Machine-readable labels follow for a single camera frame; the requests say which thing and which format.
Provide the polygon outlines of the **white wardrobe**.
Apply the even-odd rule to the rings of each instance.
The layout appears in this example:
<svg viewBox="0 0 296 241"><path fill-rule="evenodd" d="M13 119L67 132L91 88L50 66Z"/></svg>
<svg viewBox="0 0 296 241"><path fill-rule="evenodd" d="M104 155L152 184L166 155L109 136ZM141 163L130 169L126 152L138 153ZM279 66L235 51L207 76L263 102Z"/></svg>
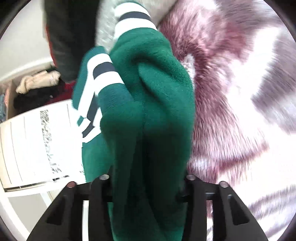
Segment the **white wardrobe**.
<svg viewBox="0 0 296 241"><path fill-rule="evenodd" d="M5 78L7 119L1 124L1 221L10 240L26 240L68 182L85 182L80 134L70 100L18 114L13 106L21 78L51 68L46 61Z"/></svg>

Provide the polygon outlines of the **green striped sweatshirt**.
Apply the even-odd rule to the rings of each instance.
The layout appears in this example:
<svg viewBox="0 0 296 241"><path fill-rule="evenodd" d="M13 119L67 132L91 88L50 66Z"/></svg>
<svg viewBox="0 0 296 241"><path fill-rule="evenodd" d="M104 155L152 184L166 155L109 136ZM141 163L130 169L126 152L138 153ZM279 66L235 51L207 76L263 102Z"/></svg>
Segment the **green striped sweatshirt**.
<svg viewBox="0 0 296 241"><path fill-rule="evenodd" d="M116 6L115 44L80 66L72 103L79 114L86 181L112 171L108 209L116 240L181 240L178 203L191 153L191 79L135 1Z"/></svg>

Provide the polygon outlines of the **floral plush bed blanket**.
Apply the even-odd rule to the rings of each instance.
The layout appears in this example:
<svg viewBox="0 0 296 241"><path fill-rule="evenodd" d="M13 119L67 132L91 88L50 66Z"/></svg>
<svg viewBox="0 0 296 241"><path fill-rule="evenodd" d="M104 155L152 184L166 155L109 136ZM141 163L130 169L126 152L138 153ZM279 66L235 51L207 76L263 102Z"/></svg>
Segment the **floral plush bed blanket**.
<svg viewBox="0 0 296 241"><path fill-rule="evenodd" d="M295 41L265 1L142 1L193 84L188 171L277 240L295 215Z"/></svg>

